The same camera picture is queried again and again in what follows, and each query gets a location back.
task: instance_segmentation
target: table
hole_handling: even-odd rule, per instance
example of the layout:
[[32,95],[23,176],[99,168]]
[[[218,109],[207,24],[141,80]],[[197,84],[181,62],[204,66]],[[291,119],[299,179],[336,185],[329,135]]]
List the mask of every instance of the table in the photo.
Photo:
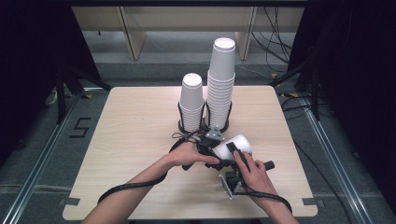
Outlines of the table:
[[[123,184],[168,152],[179,132],[177,102],[181,87],[117,87],[108,98],[98,121],[70,198],[64,218],[81,220],[108,189]],[[276,93],[269,86],[235,86],[230,127],[226,140],[243,134],[256,160],[274,161],[268,172],[277,192],[286,198],[297,217],[312,217],[313,198]],[[203,163],[189,171],[172,169],[165,180],[146,196],[130,219],[254,218],[267,215],[248,197],[229,199],[219,173]]]

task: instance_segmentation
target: wooden table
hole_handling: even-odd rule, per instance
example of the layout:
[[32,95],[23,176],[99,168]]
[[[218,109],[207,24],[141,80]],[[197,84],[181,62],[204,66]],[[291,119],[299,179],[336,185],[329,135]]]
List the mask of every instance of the wooden table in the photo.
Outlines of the wooden table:
[[[108,189],[123,184],[168,152],[179,132],[177,102],[181,87],[118,87],[108,96],[70,198],[64,218],[81,220]],[[243,134],[256,160],[274,161],[268,172],[277,192],[297,217],[312,217],[315,205],[276,93],[269,86],[235,86],[226,140]],[[248,197],[229,199],[219,173],[203,163],[189,171],[172,169],[138,205],[130,219],[254,218],[267,215]]]

